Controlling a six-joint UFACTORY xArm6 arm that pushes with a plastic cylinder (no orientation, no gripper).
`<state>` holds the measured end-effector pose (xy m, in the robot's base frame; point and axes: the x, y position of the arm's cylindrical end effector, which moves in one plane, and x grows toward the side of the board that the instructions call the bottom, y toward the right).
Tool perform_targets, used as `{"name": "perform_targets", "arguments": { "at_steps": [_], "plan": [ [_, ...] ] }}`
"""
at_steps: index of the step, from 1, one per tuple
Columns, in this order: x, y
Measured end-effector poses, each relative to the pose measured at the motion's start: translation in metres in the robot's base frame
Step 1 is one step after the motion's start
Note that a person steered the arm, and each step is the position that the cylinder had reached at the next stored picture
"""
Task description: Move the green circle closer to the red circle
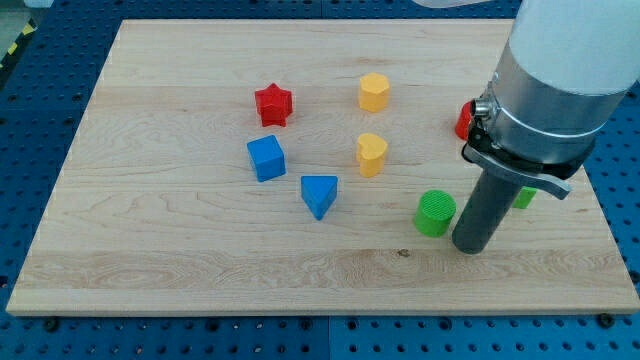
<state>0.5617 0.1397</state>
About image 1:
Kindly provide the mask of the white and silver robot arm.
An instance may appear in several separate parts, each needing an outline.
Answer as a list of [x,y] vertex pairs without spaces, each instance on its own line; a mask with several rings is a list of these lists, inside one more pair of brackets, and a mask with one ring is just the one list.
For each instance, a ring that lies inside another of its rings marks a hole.
[[491,81],[491,139],[565,163],[594,141],[639,77],[639,0],[524,0]]

